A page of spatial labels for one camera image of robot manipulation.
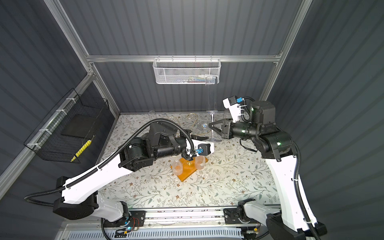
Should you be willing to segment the floral table mat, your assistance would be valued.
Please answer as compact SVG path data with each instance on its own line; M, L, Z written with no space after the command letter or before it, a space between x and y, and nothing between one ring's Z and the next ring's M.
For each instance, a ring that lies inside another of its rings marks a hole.
M271 171L251 147L249 141L224 140L215 143L205 167L185 181L173 173L171 157L112 181L99 192L132 209L230 206L249 198L260 204L278 204Z

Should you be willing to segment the clear flute glass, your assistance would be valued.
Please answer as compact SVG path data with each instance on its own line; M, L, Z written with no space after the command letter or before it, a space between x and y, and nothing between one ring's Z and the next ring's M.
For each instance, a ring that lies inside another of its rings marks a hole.
M218 77L209 75L206 77L207 88L207 111L210 114L210 123L214 122L214 117L217 112L217 85Z
M171 167L172 167L172 170L176 176L180 176L183 173L184 167L183 167L183 163L181 162L181 160L173 161Z
M148 112L148 116L149 116L149 119L150 119L150 120L154 120L154 119L157 118L157 114L156 114L155 111L149 111L149 112Z
M206 157L205 156L195 157L195 168L197 170L204 169L205 165L206 165Z
M210 121L208 120L201 120L198 122L198 130L202 133L208 133L211 129L209 128Z

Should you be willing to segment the items in white basket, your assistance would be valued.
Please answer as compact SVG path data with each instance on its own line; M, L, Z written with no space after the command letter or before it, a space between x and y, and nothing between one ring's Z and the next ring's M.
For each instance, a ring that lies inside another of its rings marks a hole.
M203 84L210 85L219 82L217 75L195 75L195 76L181 76L175 80L176 84Z

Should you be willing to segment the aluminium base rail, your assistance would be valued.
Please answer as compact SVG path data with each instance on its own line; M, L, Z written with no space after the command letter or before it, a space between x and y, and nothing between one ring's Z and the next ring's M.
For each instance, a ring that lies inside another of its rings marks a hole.
M240 219L237 208L133 209L132 219L114 227L96 218L64 222L57 240L270 240L260 220Z

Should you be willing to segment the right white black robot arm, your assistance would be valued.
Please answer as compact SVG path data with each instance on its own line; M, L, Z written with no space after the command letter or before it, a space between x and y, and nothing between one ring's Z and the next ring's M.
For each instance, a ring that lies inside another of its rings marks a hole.
M301 152L292 137L276 124L276 108L268 101L252 101L236 96L223 100L230 119L210 123L223 139L250 140L254 152L265 159L275 182L281 209L259 204L255 199L240 201L238 218L256 220L267 227L275 240L319 240L326 226L313 214L301 182Z

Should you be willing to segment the clear flute glass front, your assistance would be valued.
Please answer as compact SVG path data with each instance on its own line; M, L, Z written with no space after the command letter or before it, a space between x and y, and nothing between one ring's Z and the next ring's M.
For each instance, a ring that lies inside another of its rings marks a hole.
M181 160L173 161L171 167L172 167L172 170L176 176L180 176L183 173L184 167L183 167L183 163L181 162Z

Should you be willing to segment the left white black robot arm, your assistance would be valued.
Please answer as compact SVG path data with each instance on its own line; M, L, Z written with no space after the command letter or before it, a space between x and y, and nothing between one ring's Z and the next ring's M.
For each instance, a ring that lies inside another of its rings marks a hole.
M124 202L102 197L98 190L120 177L152 166L157 159L181 156L192 161L214 152L214 144L167 119L154 119L140 127L103 162L63 182L61 197L53 212L68 220L89 216L103 218L113 225L128 225L132 218Z

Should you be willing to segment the white mesh wall basket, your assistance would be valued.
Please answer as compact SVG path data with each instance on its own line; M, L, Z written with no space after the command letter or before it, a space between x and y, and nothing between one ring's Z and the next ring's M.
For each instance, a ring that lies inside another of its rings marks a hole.
M212 60L208 62L181 62L181 61L161 61L154 60L153 70L156 83L160 85L203 85L203 84L176 84L175 80L181 76L195 75L217 75L221 72L221 61Z

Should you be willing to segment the yellow black striped tool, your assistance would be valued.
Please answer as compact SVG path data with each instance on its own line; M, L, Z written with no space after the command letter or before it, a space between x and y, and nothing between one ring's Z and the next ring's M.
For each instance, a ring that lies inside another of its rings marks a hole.
M73 163L90 145L92 144L92 140L88 140L84 143L84 145L74 154L71 159L71 163Z

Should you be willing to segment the orange wooden rack base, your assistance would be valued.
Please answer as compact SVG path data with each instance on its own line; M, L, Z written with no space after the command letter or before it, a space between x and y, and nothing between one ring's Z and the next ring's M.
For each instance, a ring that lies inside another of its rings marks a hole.
M180 176L177 176L181 182L184 182L188 177L190 177L193 173L195 173L197 171L197 169L195 168L195 157L193 157L193 159L191 161L188 161L182 157L176 157L175 159L173 159L171 161L171 165L172 165L172 162L175 160L181 160L181 162L183 163L183 167L184 167L183 173Z

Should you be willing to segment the black pad in basket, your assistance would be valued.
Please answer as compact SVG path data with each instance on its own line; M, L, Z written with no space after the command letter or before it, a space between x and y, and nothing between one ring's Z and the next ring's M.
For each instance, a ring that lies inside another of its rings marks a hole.
M90 138L94 132L95 117L75 115L64 127L61 135L75 138Z

